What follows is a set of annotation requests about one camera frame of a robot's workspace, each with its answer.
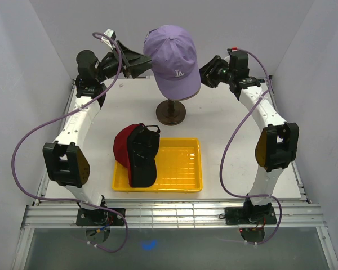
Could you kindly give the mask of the purple LA cap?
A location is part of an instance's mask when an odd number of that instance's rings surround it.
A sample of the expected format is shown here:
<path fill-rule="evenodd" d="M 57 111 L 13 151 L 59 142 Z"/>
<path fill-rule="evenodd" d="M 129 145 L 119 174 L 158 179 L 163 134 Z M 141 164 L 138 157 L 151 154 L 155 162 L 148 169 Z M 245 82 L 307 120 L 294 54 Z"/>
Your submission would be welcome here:
<path fill-rule="evenodd" d="M 201 87 L 197 51 L 188 31 L 164 25 L 148 33 L 143 53 L 152 59 L 152 72 L 165 98 L 181 99 Z"/>

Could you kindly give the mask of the black cap red trim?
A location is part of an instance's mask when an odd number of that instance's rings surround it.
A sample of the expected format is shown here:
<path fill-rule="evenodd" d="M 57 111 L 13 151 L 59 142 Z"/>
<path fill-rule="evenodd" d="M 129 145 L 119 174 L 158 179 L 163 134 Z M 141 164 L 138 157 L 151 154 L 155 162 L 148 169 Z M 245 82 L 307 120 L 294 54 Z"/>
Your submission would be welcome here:
<path fill-rule="evenodd" d="M 157 125 L 136 127 L 127 139 L 129 176 L 132 188 L 152 186 L 157 179 L 155 157 L 159 150 L 161 130 Z"/>

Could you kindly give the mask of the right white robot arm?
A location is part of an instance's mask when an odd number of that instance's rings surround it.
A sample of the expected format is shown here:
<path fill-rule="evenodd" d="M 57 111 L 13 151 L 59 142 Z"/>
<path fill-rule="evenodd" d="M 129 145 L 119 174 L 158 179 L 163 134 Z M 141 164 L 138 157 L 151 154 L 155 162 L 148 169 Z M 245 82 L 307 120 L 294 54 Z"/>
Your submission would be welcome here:
<path fill-rule="evenodd" d="M 220 83 L 229 86 L 231 93 L 248 109 L 261 132 L 255 147 L 258 169 L 253 186 L 244 196 L 243 206 L 226 210 L 229 224 L 277 222 L 272 207 L 273 191 L 278 178 L 296 158 L 299 126 L 281 117 L 265 99 L 260 82 L 250 76 L 249 52 L 231 48 L 229 59 L 214 56 L 200 68 L 201 83 L 216 88 Z"/>

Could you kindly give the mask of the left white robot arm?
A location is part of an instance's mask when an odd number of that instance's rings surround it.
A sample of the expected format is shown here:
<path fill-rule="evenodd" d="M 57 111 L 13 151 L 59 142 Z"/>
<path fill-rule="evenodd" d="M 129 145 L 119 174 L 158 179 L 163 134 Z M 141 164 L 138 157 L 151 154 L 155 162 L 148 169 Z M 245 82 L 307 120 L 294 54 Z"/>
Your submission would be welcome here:
<path fill-rule="evenodd" d="M 120 73 L 126 78 L 137 78 L 152 67 L 150 57 L 128 49 L 120 41 L 106 44 L 110 51 L 102 60 L 88 49 L 77 54 L 77 93 L 72 115 L 67 117 L 56 139 L 43 147 L 49 179 L 65 187 L 77 199 L 78 225 L 106 224 L 113 215 L 104 208 L 103 195 L 86 186 L 90 165 L 82 152 L 89 128 L 105 101 L 103 82 Z"/>

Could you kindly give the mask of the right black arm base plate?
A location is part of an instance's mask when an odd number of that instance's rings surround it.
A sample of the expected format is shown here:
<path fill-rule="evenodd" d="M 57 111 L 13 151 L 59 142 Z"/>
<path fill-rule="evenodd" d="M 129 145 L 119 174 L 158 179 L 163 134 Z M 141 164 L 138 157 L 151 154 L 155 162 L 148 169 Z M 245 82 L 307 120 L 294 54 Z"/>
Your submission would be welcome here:
<path fill-rule="evenodd" d="M 244 224 L 277 224 L 277 217 L 274 208 L 269 206 L 254 206 L 253 208 L 228 207 L 219 214 L 220 219 L 225 220 L 226 225 L 244 225 Z"/>

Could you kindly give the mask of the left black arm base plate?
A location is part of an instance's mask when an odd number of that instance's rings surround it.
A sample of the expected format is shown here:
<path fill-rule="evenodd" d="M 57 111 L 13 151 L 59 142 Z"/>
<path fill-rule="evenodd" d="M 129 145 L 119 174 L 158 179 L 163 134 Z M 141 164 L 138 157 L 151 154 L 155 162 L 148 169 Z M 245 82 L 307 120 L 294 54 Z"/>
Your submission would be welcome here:
<path fill-rule="evenodd" d="M 101 209 L 79 208 L 75 224 L 77 226 L 123 226 L 123 218 L 116 213 Z"/>

